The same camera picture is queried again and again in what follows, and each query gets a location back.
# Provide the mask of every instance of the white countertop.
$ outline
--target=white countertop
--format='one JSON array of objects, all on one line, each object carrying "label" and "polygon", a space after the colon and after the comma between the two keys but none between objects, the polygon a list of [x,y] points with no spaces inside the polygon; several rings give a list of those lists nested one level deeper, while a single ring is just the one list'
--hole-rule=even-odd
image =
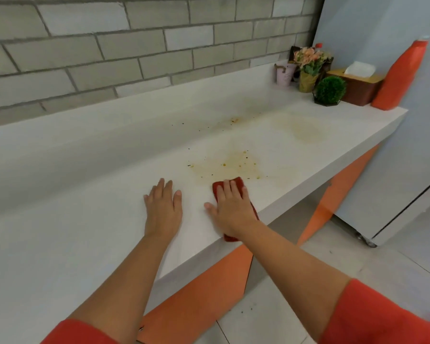
[{"label": "white countertop", "polygon": [[147,311],[239,243],[203,203],[242,176],[270,223],[390,135],[406,110],[270,84],[270,65],[0,127],[0,343],[39,342],[143,236],[142,195],[183,191],[183,224]]}]

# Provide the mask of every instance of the orange panel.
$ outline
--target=orange panel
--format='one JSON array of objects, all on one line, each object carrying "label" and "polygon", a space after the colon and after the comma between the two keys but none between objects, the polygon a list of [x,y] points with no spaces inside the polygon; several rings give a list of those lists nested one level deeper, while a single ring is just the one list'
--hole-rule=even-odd
[{"label": "orange panel", "polygon": [[146,344],[190,344],[241,300],[252,262],[244,246],[192,280],[143,317],[137,339]]},{"label": "orange panel", "polygon": [[298,246],[312,237],[333,216],[378,147],[379,145],[373,147],[331,179],[331,185],[323,194],[317,209],[298,239]]}]

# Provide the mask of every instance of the brick wall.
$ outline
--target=brick wall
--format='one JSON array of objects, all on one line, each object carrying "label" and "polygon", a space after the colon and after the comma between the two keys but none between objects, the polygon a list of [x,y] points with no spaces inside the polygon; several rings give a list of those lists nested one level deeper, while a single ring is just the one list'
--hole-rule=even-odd
[{"label": "brick wall", "polygon": [[0,0],[0,125],[287,57],[323,0]]}]

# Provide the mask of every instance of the red shirt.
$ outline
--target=red shirt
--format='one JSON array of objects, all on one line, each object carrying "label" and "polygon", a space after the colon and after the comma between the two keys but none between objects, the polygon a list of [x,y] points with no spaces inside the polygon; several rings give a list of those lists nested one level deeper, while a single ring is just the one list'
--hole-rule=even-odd
[{"label": "red shirt", "polygon": [[[78,320],[64,320],[42,344],[117,344]],[[430,322],[358,280],[344,289],[319,344],[430,344]]]}]

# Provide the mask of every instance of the tissue box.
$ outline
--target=tissue box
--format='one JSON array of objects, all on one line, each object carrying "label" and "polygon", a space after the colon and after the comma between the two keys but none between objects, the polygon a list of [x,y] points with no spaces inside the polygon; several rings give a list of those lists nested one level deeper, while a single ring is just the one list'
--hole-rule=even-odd
[{"label": "tissue box", "polygon": [[346,94],[343,101],[353,103],[358,106],[365,106],[371,103],[381,88],[384,76],[373,75],[371,77],[357,77],[344,73],[346,69],[337,69],[327,72],[326,76],[339,76],[347,83]]}]

